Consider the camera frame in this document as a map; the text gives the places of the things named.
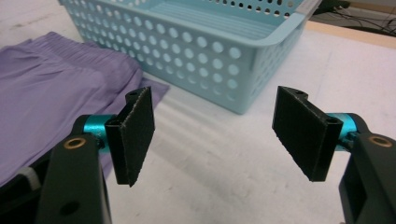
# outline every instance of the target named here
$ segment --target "folded clothing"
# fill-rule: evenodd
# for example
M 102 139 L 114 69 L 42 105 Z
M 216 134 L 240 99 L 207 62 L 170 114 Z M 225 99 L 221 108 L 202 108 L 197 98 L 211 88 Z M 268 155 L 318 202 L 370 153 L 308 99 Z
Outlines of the folded clothing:
M 56 33 L 0 49 L 0 186 L 71 131 L 83 114 L 118 114 L 125 94 L 151 86 L 153 105 L 168 86 L 142 77 L 131 57 Z M 105 175 L 109 155 L 101 155 Z

